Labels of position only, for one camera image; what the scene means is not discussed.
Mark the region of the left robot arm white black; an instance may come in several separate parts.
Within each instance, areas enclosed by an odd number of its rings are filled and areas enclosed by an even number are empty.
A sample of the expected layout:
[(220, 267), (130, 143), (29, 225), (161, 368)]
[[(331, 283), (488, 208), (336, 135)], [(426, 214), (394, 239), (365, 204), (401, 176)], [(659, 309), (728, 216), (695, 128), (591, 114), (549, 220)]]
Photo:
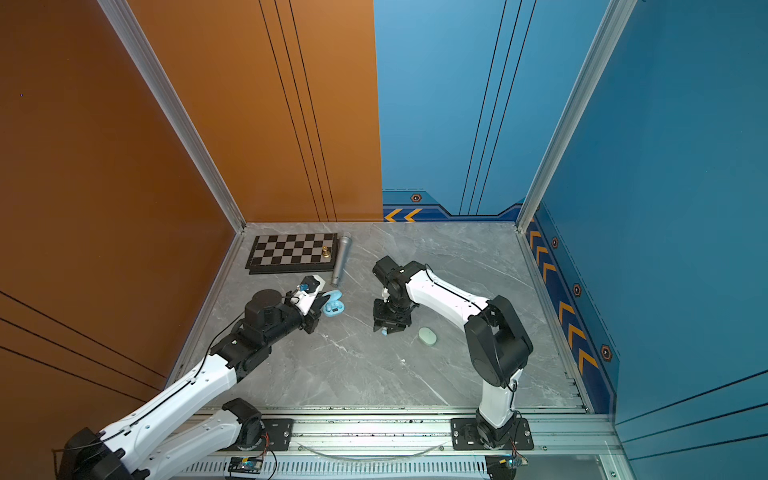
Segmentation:
[(226, 402), (208, 419), (183, 424), (234, 387), (295, 330), (317, 327), (329, 292), (303, 282), (287, 294), (257, 292), (230, 333), (181, 379), (99, 432), (84, 428), (54, 455), (58, 479), (170, 479), (225, 447), (267, 450), (262, 413), (248, 401)]

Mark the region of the blue earbud charging case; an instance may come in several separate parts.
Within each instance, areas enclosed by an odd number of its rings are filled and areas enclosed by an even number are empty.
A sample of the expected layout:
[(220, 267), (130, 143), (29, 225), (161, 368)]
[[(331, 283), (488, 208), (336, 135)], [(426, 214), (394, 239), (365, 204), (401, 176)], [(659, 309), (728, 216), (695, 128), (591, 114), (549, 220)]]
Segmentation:
[(322, 307), (322, 311), (325, 316), (335, 317), (344, 312), (345, 305), (341, 301), (342, 292), (340, 290), (332, 290), (326, 292), (323, 295), (323, 298), (326, 300)]

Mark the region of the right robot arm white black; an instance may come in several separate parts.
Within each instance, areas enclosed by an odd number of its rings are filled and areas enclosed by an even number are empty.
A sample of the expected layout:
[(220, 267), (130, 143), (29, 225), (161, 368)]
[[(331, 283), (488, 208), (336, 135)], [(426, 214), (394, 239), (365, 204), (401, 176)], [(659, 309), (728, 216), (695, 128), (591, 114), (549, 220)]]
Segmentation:
[(488, 449), (530, 450), (530, 429), (516, 408), (519, 382), (533, 342), (511, 302), (464, 291), (416, 261), (401, 266), (391, 257), (378, 260), (372, 273), (383, 286), (374, 301), (375, 331), (402, 332), (412, 312), (426, 307), (463, 330), (471, 363), (483, 380), (476, 411), (479, 443)]

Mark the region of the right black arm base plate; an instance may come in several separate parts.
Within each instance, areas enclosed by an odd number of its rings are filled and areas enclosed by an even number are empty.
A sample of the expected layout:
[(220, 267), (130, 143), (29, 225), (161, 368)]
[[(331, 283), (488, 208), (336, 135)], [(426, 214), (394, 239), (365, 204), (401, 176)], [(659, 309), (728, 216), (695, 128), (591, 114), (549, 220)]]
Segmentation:
[(501, 428), (494, 428), (482, 418), (452, 418), (450, 420), (453, 449), (531, 451), (535, 448), (529, 422), (513, 416)]

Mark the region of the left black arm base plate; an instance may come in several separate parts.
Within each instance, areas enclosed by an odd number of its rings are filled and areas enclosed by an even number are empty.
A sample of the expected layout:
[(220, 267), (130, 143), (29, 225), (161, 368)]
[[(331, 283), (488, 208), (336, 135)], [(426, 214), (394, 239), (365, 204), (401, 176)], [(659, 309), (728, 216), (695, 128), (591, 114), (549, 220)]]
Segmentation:
[(212, 451), (285, 451), (290, 444), (292, 429), (291, 419), (266, 419), (243, 423), (232, 416), (213, 416), (202, 433), (204, 444)]

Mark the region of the green earbud charging case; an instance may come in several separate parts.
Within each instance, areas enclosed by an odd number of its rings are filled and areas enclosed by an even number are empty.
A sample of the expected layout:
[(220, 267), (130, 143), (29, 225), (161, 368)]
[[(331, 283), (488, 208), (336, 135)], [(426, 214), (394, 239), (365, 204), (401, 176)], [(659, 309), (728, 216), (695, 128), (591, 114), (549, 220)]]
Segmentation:
[(432, 329), (422, 327), (418, 331), (418, 339), (426, 346), (434, 346), (437, 343), (438, 337)]

